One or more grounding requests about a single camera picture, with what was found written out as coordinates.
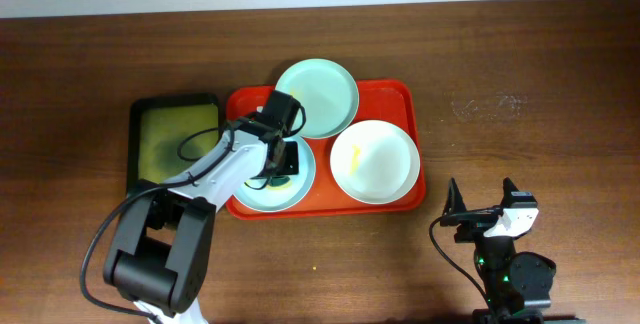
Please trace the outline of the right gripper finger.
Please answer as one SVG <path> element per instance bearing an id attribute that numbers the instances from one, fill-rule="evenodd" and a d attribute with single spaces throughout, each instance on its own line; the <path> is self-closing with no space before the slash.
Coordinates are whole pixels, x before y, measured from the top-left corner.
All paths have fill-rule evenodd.
<path id="1" fill-rule="evenodd" d="M 467 211 L 463 197 L 454 178 L 450 178 L 448 182 L 447 200 L 442 212 L 443 216 L 451 216 L 455 214 L 465 213 Z"/>
<path id="2" fill-rule="evenodd" d="M 501 207 L 503 209 L 515 208 L 518 206 L 520 199 L 520 191 L 511 179 L 506 177 L 503 180 L 503 198 L 501 200 Z"/>

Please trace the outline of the green and yellow sponge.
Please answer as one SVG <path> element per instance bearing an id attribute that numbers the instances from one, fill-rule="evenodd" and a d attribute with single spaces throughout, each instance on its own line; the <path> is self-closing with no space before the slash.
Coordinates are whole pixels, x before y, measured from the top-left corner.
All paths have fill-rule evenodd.
<path id="1" fill-rule="evenodd" d="M 275 176 L 269 179 L 267 189 L 281 190 L 286 189 L 292 185 L 292 180 L 289 176 Z"/>

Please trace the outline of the light blue plate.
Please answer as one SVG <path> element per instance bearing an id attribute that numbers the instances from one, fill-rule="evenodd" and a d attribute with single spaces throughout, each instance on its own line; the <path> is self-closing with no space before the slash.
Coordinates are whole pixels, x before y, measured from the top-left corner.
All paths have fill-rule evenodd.
<path id="1" fill-rule="evenodd" d="M 249 179 L 234 193 L 234 198 L 249 209 L 259 212 L 278 212 L 289 209 L 300 202 L 310 191 L 316 174 L 314 154 L 301 137 L 286 138 L 287 143 L 295 143 L 297 147 L 297 173 L 289 176 L 292 185 L 286 189 L 267 189 L 269 179 Z"/>

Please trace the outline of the pale green plate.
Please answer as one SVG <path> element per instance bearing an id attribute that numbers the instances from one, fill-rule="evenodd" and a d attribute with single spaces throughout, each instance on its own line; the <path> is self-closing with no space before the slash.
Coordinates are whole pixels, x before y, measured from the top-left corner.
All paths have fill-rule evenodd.
<path id="1" fill-rule="evenodd" d="M 306 113 L 298 135 L 325 139 L 346 129 L 357 113 L 359 91 L 355 79 L 341 65 L 327 59 L 306 59 L 293 64 L 278 79 L 275 89 L 294 97 Z"/>

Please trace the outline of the white plate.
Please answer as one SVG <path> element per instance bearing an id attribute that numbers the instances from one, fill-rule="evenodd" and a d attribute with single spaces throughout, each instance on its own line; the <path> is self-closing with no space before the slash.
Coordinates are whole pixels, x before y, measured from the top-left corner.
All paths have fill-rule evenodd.
<path id="1" fill-rule="evenodd" d="M 400 127 L 382 120 L 365 120 L 345 129 L 334 141 L 329 163 L 340 189 L 369 205 L 403 198 L 421 172 L 414 140 Z"/>

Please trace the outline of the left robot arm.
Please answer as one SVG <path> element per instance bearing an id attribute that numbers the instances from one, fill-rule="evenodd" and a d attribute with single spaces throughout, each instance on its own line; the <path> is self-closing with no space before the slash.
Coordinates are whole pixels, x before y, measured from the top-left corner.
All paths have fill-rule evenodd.
<path id="1" fill-rule="evenodd" d="M 219 143 L 163 183 L 141 180 L 109 215 L 117 224 L 104 281 L 151 323 L 201 323 L 204 282 L 217 212 L 246 181 L 288 173 L 300 131 L 294 119 L 253 113 L 230 123 Z"/>

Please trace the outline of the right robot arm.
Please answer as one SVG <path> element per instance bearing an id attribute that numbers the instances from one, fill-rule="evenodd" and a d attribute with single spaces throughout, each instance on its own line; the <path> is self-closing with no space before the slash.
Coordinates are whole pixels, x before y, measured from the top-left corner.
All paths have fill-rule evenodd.
<path id="1" fill-rule="evenodd" d="M 469 210 L 456 182 L 448 184 L 447 201 L 436 223 L 456 229 L 454 241 L 475 246 L 473 263 L 480 277 L 471 283 L 487 308 L 472 313 L 474 323 L 542 323 L 551 306 L 556 264 L 533 252 L 518 252 L 515 241 L 526 235 L 539 214 L 534 195 L 503 180 L 501 202 Z"/>

